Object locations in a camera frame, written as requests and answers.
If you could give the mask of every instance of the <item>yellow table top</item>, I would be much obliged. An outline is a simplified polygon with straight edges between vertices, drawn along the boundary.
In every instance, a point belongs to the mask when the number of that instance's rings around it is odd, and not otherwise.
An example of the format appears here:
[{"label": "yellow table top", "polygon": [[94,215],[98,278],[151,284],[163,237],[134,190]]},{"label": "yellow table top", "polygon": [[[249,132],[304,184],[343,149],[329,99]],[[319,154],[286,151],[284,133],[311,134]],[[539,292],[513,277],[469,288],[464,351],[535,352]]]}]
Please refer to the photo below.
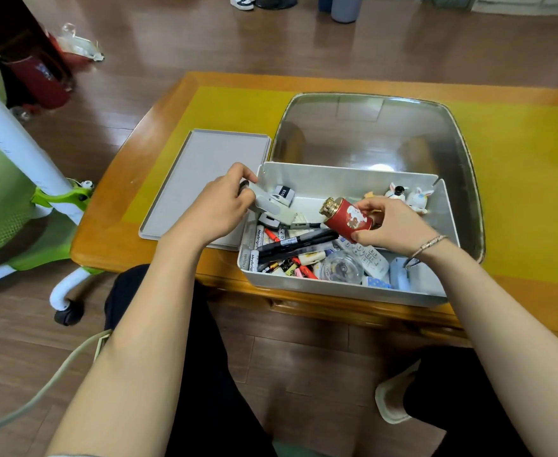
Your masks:
[{"label": "yellow table top", "polygon": [[[191,72],[154,105],[108,168],[78,228],[72,259],[112,271],[149,262],[156,242],[140,239],[138,229],[188,133],[199,128],[274,137],[289,101],[319,91],[402,96],[449,107],[480,190],[483,266],[558,333],[558,89]],[[258,289],[237,268],[234,252],[206,249],[197,276],[233,291],[458,326],[450,305],[414,308]]]}]

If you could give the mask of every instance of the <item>black pants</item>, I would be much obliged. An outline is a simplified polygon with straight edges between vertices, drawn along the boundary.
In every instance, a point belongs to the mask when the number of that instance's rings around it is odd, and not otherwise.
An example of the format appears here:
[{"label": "black pants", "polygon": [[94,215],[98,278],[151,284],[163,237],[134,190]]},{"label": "black pants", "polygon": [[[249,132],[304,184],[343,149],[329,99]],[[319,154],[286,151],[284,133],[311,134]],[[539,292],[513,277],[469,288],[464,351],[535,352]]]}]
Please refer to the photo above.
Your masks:
[{"label": "black pants", "polygon": [[[147,269],[137,266],[116,278],[105,302],[106,329],[121,320]],[[447,431],[434,457],[530,456],[471,349],[437,348],[423,355],[404,405],[409,415]],[[226,349],[199,283],[166,453],[178,454],[276,456],[271,438],[230,376]]]}]

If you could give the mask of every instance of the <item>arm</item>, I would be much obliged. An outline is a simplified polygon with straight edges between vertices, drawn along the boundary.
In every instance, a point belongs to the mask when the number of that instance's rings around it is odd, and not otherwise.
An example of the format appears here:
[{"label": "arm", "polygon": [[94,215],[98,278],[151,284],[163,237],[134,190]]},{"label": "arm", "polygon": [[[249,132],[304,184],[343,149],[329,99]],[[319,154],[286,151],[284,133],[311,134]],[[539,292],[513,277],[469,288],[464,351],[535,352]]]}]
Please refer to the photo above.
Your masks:
[{"label": "arm", "polygon": [[[180,395],[194,276],[203,248],[233,230],[255,199],[242,164],[207,184],[158,242],[120,324],[80,385],[46,455],[165,453]],[[209,212],[214,221],[206,221]]]},{"label": "arm", "polygon": [[[411,256],[438,233],[401,200],[356,204],[382,227],[359,231],[363,245]],[[530,315],[467,253],[448,240],[420,258],[439,277],[512,424],[536,457],[558,456],[558,338]]]}]

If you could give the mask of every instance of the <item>black and white sneaker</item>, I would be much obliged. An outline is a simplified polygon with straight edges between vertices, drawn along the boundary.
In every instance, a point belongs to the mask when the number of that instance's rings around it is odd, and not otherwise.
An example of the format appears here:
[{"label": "black and white sneaker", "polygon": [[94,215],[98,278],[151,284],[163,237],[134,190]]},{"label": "black and white sneaker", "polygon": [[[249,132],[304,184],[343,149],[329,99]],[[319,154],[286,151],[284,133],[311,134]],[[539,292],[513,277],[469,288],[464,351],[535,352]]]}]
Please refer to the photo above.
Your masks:
[{"label": "black and white sneaker", "polygon": [[255,0],[230,0],[230,4],[241,11],[251,11]]}]

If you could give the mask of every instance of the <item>rabbit figurine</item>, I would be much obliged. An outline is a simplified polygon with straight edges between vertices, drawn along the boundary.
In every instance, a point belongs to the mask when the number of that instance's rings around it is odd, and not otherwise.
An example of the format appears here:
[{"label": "rabbit figurine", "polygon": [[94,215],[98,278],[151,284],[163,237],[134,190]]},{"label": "rabbit figurine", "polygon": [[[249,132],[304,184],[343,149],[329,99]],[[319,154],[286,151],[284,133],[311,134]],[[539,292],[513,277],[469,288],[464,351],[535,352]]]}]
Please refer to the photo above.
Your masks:
[{"label": "rabbit figurine", "polygon": [[415,212],[425,215],[427,210],[427,198],[433,194],[433,191],[422,191],[421,188],[417,188],[416,191],[408,194],[406,199],[406,205],[412,208]]},{"label": "rabbit figurine", "polygon": [[406,196],[404,192],[407,189],[408,188],[405,188],[404,186],[396,186],[395,184],[391,183],[389,185],[389,191],[385,193],[385,197],[388,197],[390,199],[400,199],[401,201],[405,202]]}]

